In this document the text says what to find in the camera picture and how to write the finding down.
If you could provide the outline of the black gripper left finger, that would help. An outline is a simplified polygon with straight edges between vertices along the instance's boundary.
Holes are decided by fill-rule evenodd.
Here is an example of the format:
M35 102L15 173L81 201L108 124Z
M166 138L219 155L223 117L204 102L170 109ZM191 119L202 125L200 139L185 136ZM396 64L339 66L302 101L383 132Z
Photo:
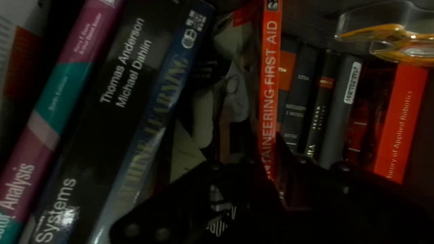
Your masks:
M202 163L122 216L109 244L253 244L279 213L260 166Z

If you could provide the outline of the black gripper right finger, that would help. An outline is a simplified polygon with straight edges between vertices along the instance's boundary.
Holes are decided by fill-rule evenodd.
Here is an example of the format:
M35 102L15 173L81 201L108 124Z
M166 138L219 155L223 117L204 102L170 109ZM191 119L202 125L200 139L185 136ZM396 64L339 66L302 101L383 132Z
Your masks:
M318 242L331 244L434 244L432 201L358 167L321 169L293 154L276 135L286 170L284 201Z

